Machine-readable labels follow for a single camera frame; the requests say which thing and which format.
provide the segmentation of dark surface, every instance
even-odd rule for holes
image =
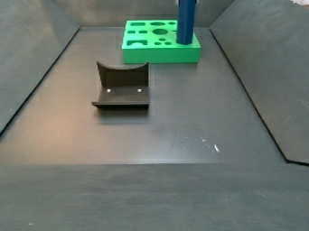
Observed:
[[[98,110],[96,61],[122,63],[123,29],[83,29],[0,140],[1,164],[282,163],[207,29],[198,64],[150,65],[149,109]]]
[[[175,0],[54,0],[82,26],[125,27],[127,20],[177,19]],[[209,26],[234,0],[201,0],[197,26]]]
[[[286,158],[309,163],[309,10],[238,0],[211,31]]]
[[[306,231],[308,176],[289,165],[1,167],[1,229]]]
[[[102,92],[96,107],[149,106],[149,63],[130,69],[115,69],[96,62],[102,80]]]
[[[0,133],[78,30],[52,1],[0,0]]]

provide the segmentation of black bracket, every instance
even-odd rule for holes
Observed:
[[[96,107],[149,106],[149,63],[134,69],[115,69],[96,62],[102,92]]]

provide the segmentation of blue cylinder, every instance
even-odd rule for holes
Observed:
[[[178,43],[191,44],[197,0],[179,0]]]

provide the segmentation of green shape sorter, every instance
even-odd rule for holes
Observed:
[[[177,20],[127,21],[122,51],[123,63],[198,62],[201,44],[195,34],[189,45],[177,43]]]

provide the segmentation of gray wall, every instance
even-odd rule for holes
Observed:
[[[211,26],[286,158],[306,163],[308,22],[308,8],[290,0],[237,0]]]
[[[0,133],[78,30],[50,0],[0,0]]]
[[[197,26],[209,26],[234,0],[201,0]],[[175,0],[55,0],[82,26],[123,27],[133,19],[175,19]]]

